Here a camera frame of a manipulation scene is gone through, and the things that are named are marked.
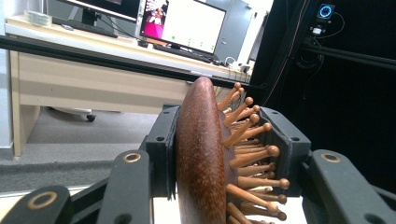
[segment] desk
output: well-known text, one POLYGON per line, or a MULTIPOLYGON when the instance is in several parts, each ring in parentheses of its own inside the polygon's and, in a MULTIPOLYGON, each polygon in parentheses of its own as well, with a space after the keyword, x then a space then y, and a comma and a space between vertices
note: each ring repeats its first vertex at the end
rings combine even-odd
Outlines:
MULTIPOLYGON (((38 27, 23 16, 7 19, 6 33, 54 47, 150 63, 164 69, 213 77, 242 78, 224 67, 144 49, 131 38, 111 38, 62 26, 38 27)), ((183 80, 128 72, 17 51, 10 52, 14 155, 22 154, 40 106, 91 108, 137 113, 161 112, 164 103, 181 104, 190 84, 183 80)))

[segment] floor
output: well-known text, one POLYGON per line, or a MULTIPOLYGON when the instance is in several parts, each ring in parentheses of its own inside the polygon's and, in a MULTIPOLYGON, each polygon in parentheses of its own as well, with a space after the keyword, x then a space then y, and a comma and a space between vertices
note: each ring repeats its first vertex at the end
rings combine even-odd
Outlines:
POLYGON ((138 149, 158 115, 93 111, 84 116, 42 107, 21 157, 0 158, 2 192, 47 185, 86 186, 108 177, 114 158, 138 149))

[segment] screen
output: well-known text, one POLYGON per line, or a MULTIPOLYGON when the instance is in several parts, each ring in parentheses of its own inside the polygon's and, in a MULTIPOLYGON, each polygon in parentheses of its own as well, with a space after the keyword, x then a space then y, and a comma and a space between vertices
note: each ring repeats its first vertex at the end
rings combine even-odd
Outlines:
POLYGON ((147 0, 140 34, 213 53, 225 10, 192 0, 147 0))
POLYGON ((78 7, 88 8, 108 16, 136 21, 140 0, 59 0, 78 7))

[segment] wooden hairbrush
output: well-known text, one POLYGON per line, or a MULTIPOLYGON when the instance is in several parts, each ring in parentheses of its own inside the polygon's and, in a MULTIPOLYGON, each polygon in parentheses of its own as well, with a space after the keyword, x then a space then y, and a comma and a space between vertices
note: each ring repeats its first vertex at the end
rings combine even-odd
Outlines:
POLYGON ((274 180, 275 165, 265 163, 277 157, 276 146, 263 146, 255 138, 272 126, 259 121, 260 108, 246 98, 234 112, 227 104, 241 90, 240 83, 222 102, 216 102, 213 84, 198 78, 187 93, 177 120, 177 194, 181 223, 265 223, 245 215, 263 215, 285 220, 286 215, 273 203, 285 203, 284 195, 269 193, 270 188, 287 189, 287 179, 274 180))

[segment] white wall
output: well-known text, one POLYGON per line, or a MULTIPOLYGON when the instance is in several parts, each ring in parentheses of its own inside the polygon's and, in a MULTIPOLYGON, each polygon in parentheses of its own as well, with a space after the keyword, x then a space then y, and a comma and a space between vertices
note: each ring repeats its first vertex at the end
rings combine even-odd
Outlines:
POLYGON ((242 45, 241 51, 238 56, 238 62, 245 63, 248 61, 248 57, 253 48, 256 36, 262 27, 265 13, 271 11, 274 0, 242 0, 249 4, 253 11, 250 20, 250 25, 247 28, 247 34, 245 36, 244 44, 242 45))
MULTIPOLYGON (((0 1, 0 35, 5 34, 6 18, 22 14, 28 7, 38 5, 38 0, 0 1)), ((8 67, 8 50, 0 49, 0 150, 11 148, 12 137, 12 107, 11 107, 11 80, 8 67)))

